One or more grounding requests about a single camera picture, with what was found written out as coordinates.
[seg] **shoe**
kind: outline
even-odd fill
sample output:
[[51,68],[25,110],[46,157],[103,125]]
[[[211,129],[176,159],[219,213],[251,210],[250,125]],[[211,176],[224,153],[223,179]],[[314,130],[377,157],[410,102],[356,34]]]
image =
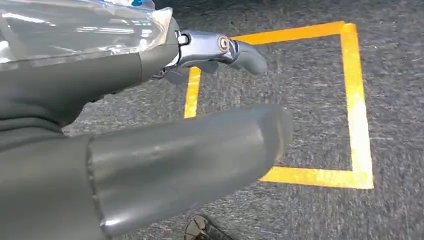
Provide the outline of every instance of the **shoe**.
[[234,240],[204,216],[194,216],[185,227],[184,240]]

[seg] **clear plastic cover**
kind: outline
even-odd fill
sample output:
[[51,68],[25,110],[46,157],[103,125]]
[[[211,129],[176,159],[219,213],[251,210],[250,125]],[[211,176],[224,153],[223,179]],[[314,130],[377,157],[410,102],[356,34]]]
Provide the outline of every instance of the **clear plastic cover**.
[[143,52],[165,43],[172,9],[99,0],[1,0],[0,71]]

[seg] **screw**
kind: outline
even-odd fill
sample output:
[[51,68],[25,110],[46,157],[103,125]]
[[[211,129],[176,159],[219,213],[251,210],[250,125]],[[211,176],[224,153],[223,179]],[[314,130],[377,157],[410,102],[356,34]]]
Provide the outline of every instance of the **screw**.
[[218,38],[219,49],[223,52],[227,52],[230,48],[229,39],[226,36],[220,36]]

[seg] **gray carpet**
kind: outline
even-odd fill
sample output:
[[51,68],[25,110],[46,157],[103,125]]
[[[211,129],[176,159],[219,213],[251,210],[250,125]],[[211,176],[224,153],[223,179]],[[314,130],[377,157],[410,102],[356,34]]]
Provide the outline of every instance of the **gray carpet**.
[[[230,36],[345,21],[357,25],[374,171],[372,190],[257,182],[202,208],[121,239],[182,239],[204,213],[238,240],[421,240],[424,238],[424,1],[179,0],[182,27]],[[203,75],[198,114],[277,103],[295,121],[281,166],[351,169],[340,39],[260,47],[272,71]],[[165,80],[87,106],[70,135],[181,119],[186,86]]]

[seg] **yellow tape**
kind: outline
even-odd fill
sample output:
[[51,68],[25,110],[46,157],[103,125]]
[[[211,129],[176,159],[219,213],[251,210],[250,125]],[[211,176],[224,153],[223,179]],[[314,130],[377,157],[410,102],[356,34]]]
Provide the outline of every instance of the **yellow tape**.
[[192,118],[196,116],[198,107],[198,94],[200,77],[202,71],[197,67],[191,67],[188,75],[188,87],[185,95],[184,118]]
[[[367,110],[356,26],[343,21],[232,37],[253,45],[340,35],[353,171],[274,166],[261,181],[373,189]],[[201,71],[190,69],[185,118],[196,116]]]
[[367,107],[358,34],[354,24],[345,24],[340,33],[344,86],[346,89],[347,119],[350,135],[352,170],[368,175],[373,184],[373,164],[368,133]]
[[367,174],[329,169],[310,169],[274,166],[264,177],[264,182],[290,183],[333,188],[372,189]]
[[231,39],[243,41],[252,45],[260,45],[299,39],[318,38],[330,35],[338,35],[344,24],[345,22],[343,21],[336,21],[319,25],[235,36]]

